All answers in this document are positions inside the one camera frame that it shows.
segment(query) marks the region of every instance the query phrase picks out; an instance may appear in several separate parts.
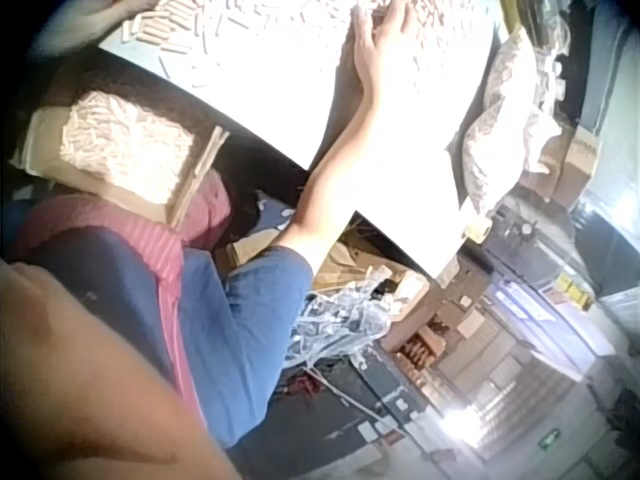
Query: cardboard tray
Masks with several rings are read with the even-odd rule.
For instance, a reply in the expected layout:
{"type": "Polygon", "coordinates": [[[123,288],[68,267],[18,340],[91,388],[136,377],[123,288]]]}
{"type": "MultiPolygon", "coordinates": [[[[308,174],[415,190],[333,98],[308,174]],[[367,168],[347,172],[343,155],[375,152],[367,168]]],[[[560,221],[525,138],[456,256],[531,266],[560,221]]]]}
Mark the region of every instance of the cardboard tray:
{"type": "Polygon", "coordinates": [[[54,180],[63,185],[98,195],[154,222],[177,229],[202,180],[211,168],[218,150],[229,135],[215,127],[203,151],[177,187],[170,204],[151,203],[135,193],[80,170],[60,158],[62,127],[69,119],[69,107],[42,107],[31,117],[21,154],[22,168],[31,175],[54,180]]]}

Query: blue shirt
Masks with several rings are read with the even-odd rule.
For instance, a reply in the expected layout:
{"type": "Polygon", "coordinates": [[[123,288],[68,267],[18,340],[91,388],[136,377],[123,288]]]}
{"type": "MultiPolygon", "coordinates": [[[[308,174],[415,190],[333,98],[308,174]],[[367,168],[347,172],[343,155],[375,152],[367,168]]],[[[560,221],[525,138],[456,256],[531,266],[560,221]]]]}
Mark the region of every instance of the blue shirt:
{"type": "MultiPolygon", "coordinates": [[[[171,381],[155,277],[117,234],[67,231],[25,260],[51,272],[171,381]]],[[[268,248],[224,283],[209,252],[185,249],[182,338],[208,429],[223,447],[264,419],[312,279],[306,260],[284,247],[268,248]]]]}

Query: crumpled plastic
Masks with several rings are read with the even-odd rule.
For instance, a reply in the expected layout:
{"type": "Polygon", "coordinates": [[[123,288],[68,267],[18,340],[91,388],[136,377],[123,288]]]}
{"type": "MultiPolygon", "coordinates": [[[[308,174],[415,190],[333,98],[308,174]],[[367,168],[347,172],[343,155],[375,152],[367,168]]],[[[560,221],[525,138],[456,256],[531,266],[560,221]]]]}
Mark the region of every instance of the crumpled plastic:
{"type": "Polygon", "coordinates": [[[293,326],[284,368],[312,367],[321,358],[350,355],[387,333],[390,306],[372,293],[390,276],[380,266],[361,282],[331,294],[312,294],[293,326]]]}

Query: green exit sign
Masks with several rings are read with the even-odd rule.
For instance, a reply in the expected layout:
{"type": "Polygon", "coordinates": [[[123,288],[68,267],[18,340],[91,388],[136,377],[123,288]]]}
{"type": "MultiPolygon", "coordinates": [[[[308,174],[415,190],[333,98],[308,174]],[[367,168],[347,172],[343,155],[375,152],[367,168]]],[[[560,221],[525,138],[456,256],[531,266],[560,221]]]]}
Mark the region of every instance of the green exit sign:
{"type": "Polygon", "coordinates": [[[554,428],[538,442],[538,446],[544,451],[548,451],[560,438],[560,430],[554,428]]]}

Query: red striped cloth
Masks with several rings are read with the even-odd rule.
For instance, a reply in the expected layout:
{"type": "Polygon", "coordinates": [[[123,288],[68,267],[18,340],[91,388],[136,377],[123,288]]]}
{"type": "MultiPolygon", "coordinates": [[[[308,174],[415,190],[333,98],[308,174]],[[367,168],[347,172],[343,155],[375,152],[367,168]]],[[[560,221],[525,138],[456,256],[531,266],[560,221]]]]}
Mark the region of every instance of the red striped cloth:
{"type": "Polygon", "coordinates": [[[105,227],[120,235],[156,276],[162,330],[175,384],[186,403],[204,421],[178,321],[182,247],[211,250],[227,226],[230,213],[229,197],[214,171],[205,176],[177,233],[99,197],[61,195],[43,200],[32,209],[21,227],[15,253],[24,256],[54,235],[73,228],[105,227]]]}

